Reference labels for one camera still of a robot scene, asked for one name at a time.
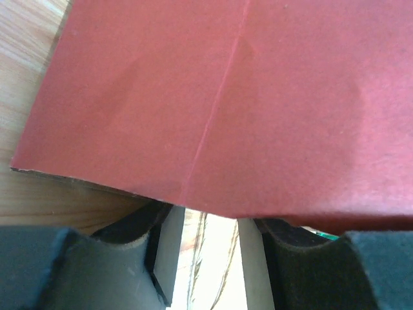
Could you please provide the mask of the red paper bag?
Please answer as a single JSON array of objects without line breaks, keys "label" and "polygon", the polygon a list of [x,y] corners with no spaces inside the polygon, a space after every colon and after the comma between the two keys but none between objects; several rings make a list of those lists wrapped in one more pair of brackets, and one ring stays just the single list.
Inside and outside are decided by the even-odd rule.
[{"label": "red paper bag", "polygon": [[411,1],[74,1],[11,161],[228,218],[412,229]]}]

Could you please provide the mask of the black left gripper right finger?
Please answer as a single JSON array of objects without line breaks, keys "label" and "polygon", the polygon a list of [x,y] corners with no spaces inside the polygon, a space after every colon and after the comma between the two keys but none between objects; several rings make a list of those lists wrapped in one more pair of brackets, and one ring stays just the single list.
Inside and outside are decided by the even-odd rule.
[{"label": "black left gripper right finger", "polygon": [[330,240],[277,219],[238,220],[249,309],[411,309],[412,233]]}]

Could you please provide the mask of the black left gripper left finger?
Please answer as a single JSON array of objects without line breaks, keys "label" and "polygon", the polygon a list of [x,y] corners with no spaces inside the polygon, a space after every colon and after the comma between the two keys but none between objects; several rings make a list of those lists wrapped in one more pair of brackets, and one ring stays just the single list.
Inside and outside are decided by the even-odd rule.
[{"label": "black left gripper left finger", "polygon": [[184,208],[152,201],[92,235],[3,226],[1,308],[166,309],[184,219]]}]

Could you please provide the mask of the orange Fox's fruits candy bag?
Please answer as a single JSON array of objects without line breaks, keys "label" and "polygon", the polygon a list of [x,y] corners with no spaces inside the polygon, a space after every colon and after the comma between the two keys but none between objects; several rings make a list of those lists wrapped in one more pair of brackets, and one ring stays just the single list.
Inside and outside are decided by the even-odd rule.
[{"label": "orange Fox's fruits candy bag", "polygon": [[187,209],[171,309],[247,309],[236,220]]}]

